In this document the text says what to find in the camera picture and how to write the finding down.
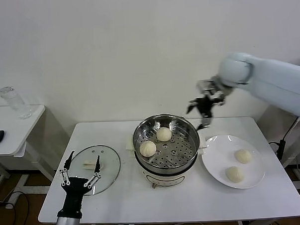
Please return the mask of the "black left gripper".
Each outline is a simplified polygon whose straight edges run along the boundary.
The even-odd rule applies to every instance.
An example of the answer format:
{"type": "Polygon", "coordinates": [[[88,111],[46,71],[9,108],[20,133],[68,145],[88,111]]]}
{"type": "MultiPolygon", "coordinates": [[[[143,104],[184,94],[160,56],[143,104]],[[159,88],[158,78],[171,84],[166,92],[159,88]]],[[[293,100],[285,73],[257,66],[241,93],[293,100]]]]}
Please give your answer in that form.
{"type": "Polygon", "coordinates": [[[62,177],[61,186],[66,192],[66,197],[63,203],[63,208],[57,213],[57,217],[63,218],[78,218],[82,217],[82,200],[86,193],[88,193],[92,186],[101,178],[100,174],[100,156],[97,156],[96,162],[85,161],[83,163],[84,169],[94,169],[94,174],[89,178],[69,177],[68,170],[71,166],[74,151],[72,151],[65,161],[59,173],[62,177]]]}

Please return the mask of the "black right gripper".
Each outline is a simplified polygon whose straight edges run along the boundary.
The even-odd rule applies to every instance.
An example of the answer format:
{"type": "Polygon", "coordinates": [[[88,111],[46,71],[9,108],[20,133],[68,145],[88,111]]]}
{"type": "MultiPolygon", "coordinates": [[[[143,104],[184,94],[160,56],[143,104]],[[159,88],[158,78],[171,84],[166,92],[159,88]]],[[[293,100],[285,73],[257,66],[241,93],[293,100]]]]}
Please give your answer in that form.
{"type": "Polygon", "coordinates": [[[201,114],[201,123],[197,127],[197,130],[210,127],[211,118],[213,117],[211,111],[213,108],[213,100],[211,100],[209,96],[203,96],[190,100],[186,114],[189,114],[194,108],[197,108],[201,114]]]}

